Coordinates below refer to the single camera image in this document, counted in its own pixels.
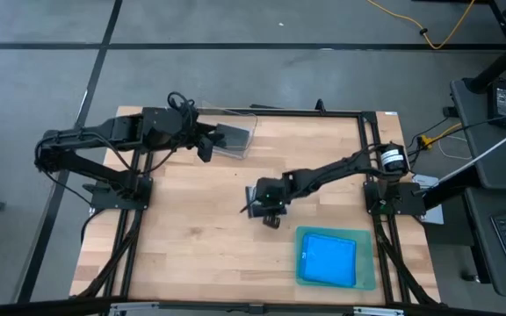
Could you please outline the silver aluminium bar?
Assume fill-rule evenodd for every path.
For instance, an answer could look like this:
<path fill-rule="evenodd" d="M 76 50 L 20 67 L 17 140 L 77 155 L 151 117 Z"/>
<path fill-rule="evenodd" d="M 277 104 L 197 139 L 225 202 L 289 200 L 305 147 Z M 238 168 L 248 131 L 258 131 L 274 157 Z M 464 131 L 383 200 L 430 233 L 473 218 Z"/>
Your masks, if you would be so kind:
<path fill-rule="evenodd" d="M 405 316 L 405 312 L 384 307 L 354 306 L 352 316 Z"/>
<path fill-rule="evenodd" d="M 125 302 L 111 304 L 109 314 L 111 316 L 126 316 L 128 312 L 155 310 L 160 306 L 159 302 Z"/>

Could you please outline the silver diagonal bar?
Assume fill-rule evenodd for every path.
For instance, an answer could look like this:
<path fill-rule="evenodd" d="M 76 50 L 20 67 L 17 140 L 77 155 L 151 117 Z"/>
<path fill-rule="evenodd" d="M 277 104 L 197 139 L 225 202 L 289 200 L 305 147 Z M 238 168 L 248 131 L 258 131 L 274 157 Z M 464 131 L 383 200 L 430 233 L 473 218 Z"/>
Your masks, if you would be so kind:
<path fill-rule="evenodd" d="M 475 163 L 491 155 L 504 144 L 506 144 L 506 137 L 473 158 L 467 164 L 441 178 L 431 187 L 422 190 L 412 190 L 410 196 L 421 199 L 425 209 L 429 210 L 442 204 L 445 200 L 461 194 L 467 188 L 481 187 L 481 180 Z"/>

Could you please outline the dark grey desk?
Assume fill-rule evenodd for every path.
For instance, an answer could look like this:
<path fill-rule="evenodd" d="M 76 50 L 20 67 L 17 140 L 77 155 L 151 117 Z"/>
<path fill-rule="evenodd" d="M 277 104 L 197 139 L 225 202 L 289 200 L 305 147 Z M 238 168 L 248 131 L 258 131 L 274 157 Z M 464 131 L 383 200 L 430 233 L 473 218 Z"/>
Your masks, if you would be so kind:
<path fill-rule="evenodd" d="M 506 296 L 506 256 L 491 222 L 493 216 L 506 214 L 506 190 L 468 188 L 464 197 L 474 242 L 484 261 L 488 281 L 498 294 Z"/>
<path fill-rule="evenodd" d="M 454 106 L 462 125 L 472 157 L 482 154 L 495 143 L 506 137 L 506 129 L 490 125 L 488 119 L 488 97 L 475 94 L 463 81 L 450 82 Z M 475 163 L 481 186 L 487 189 L 506 190 L 506 144 L 494 153 Z"/>

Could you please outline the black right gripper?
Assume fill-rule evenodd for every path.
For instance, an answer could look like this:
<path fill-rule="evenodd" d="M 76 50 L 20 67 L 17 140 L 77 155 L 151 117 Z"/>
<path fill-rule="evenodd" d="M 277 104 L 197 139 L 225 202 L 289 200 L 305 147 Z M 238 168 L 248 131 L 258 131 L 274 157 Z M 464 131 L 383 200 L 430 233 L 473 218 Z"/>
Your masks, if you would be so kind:
<path fill-rule="evenodd" d="M 286 208 L 283 205 L 266 206 L 266 205 L 261 205 L 260 203 L 259 203 L 259 206 L 257 206 L 257 202 L 250 202 L 240 210 L 240 213 L 243 213 L 243 212 L 246 212 L 248 215 L 253 215 L 255 213 L 255 215 L 256 215 L 255 218 L 262 218 L 266 215 L 272 215 L 272 214 L 278 215 L 278 216 L 286 215 Z"/>

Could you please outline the black power adapter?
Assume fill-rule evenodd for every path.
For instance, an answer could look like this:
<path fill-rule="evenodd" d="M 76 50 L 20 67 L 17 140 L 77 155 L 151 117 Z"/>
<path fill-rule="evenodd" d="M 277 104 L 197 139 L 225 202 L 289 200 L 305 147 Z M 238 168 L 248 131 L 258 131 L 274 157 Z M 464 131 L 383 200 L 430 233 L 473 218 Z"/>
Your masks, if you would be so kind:
<path fill-rule="evenodd" d="M 506 129 L 506 82 L 492 83 L 488 89 L 488 123 Z"/>

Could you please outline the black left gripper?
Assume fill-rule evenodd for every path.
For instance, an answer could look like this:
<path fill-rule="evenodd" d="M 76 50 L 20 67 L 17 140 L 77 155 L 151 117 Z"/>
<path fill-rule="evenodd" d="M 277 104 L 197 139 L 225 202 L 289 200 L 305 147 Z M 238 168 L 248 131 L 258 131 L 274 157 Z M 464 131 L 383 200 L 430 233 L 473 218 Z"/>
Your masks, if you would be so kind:
<path fill-rule="evenodd" d="M 225 137 L 218 137 L 218 134 L 226 135 L 228 129 L 225 126 L 213 126 L 206 123 L 194 123 L 191 131 L 185 140 L 186 147 L 199 147 L 199 144 L 206 140 L 214 145 L 225 145 Z"/>

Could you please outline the light grey plate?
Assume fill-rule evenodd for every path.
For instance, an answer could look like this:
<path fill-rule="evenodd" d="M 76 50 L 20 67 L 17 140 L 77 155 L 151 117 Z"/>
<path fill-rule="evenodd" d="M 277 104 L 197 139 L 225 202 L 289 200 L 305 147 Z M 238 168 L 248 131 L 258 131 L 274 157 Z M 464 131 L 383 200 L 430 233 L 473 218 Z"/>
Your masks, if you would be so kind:
<path fill-rule="evenodd" d="M 415 174 L 412 176 L 412 182 L 417 183 L 421 189 L 429 189 L 437 184 L 438 179 L 432 176 Z M 443 225 L 445 223 L 442 205 L 437 205 L 429 209 L 424 215 L 418 215 L 416 218 L 422 224 Z"/>

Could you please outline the clear plastic bin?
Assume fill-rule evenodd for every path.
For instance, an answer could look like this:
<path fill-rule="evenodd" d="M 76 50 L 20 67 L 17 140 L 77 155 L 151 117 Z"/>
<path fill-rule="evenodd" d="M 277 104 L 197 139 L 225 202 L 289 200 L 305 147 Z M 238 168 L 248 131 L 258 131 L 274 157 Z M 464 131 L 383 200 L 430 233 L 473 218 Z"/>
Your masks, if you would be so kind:
<path fill-rule="evenodd" d="M 227 157 L 243 160 L 249 153 L 249 148 L 252 144 L 257 129 L 258 117 L 252 113 L 239 113 L 214 107 L 199 107 L 199 122 L 209 125 L 217 126 L 218 124 L 238 126 L 243 129 L 250 130 L 250 139 L 248 148 L 243 152 L 229 153 L 213 149 L 216 154 L 225 155 Z"/>

